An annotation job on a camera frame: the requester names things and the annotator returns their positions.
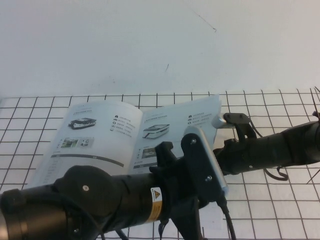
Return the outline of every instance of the booklet page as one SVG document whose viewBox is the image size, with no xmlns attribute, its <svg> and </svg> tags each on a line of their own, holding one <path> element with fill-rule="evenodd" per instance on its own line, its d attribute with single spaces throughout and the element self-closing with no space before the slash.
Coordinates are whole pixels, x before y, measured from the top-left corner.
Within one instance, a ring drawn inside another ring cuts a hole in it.
<svg viewBox="0 0 320 240">
<path fill-rule="evenodd" d="M 31 187 L 53 183 L 74 165 L 127 174 L 142 115 L 138 108 L 117 101 L 71 107 Z"/>
<path fill-rule="evenodd" d="M 184 155 L 181 140 L 187 127 L 202 128 L 209 145 L 213 149 L 217 130 L 211 125 L 214 116 L 220 113 L 218 95 L 187 103 L 160 107 L 144 112 L 130 173 L 148 173 L 150 166 L 157 165 L 155 147 L 165 141 L 173 143 L 172 152 L 177 158 Z"/>
</svg>

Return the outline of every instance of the screw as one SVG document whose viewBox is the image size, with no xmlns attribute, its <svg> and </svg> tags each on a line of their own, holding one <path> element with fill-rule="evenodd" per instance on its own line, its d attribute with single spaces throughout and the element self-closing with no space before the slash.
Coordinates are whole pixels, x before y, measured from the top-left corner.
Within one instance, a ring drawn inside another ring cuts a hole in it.
<svg viewBox="0 0 320 240">
<path fill-rule="evenodd" d="M 210 176 L 210 175 L 207 176 L 206 179 L 205 179 L 206 182 L 210 182 L 211 180 L 212 180 L 212 176 Z"/>
<path fill-rule="evenodd" d="M 89 191 L 89 187 L 87 185 L 83 185 L 82 189 L 86 192 Z"/>
</svg>

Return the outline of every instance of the black grid lines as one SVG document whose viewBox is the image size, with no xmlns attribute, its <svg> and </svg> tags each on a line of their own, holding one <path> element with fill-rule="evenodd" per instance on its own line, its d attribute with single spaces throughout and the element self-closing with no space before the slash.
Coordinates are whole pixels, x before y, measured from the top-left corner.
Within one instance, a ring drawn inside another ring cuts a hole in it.
<svg viewBox="0 0 320 240">
<path fill-rule="evenodd" d="M 312 90 L 320 110 L 320 92 Z M 69 106 L 116 100 L 148 111 L 210 95 L 208 91 L 5 98 L 0 102 L 0 192 L 28 184 Z M 220 99 L 222 112 L 247 114 L 264 136 L 317 120 L 312 116 L 314 107 L 309 89 L 227 91 L 221 93 Z M 221 148 L 224 140 L 234 137 L 232 129 L 219 129 L 215 147 Z M 320 239 L 320 174 L 305 184 L 319 169 L 319 163 L 288 167 L 288 182 L 274 181 L 263 171 L 226 176 L 230 188 L 228 205 L 238 239 Z M 225 221 L 220 226 L 211 224 L 215 211 L 220 210 L 208 206 L 202 212 L 203 235 L 210 240 L 230 239 Z M 158 224 L 135 226 L 124 232 L 130 239 L 158 240 Z M 105 236 L 119 239 L 112 232 Z M 171 223 L 165 228 L 163 239 L 182 237 Z"/>
</svg>

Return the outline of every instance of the yellow warning label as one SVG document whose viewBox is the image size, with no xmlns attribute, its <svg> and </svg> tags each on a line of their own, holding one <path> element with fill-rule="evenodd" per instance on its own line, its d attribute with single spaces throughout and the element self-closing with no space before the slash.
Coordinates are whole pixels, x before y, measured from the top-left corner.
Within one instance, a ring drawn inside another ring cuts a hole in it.
<svg viewBox="0 0 320 240">
<path fill-rule="evenodd" d="M 154 191 L 155 199 L 157 199 L 160 196 L 160 193 L 157 191 Z"/>
<path fill-rule="evenodd" d="M 160 187 L 152 187 L 151 189 L 152 196 L 152 209 L 147 222 L 154 222 L 158 219 L 161 209 L 162 209 L 162 192 Z"/>
</svg>

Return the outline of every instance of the white background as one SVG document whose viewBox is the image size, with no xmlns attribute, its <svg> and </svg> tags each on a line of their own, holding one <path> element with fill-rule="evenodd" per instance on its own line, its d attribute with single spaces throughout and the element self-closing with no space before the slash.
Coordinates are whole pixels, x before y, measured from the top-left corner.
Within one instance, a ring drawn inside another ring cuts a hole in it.
<svg viewBox="0 0 320 240">
<path fill-rule="evenodd" d="M 319 7 L 317 0 L 0 1 L 0 96 L 311 87 L 320 77 Z"/>
</svg>

